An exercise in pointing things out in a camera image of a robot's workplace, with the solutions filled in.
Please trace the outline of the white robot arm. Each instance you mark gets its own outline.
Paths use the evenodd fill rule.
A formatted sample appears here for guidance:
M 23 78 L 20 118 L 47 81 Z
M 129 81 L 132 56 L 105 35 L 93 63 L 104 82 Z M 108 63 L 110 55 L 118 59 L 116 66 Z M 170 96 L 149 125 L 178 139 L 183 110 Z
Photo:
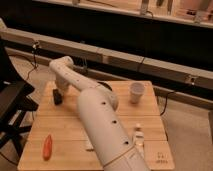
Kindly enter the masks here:
M 75 72 L 73 65 L 69 56 L 49 63 L 59 89 L 66 91 L 72 85 L 80 92 L 77 97 L 78 115 L 103 170 L 151 171 L 117 117 L 116 94 L 97 81 Z

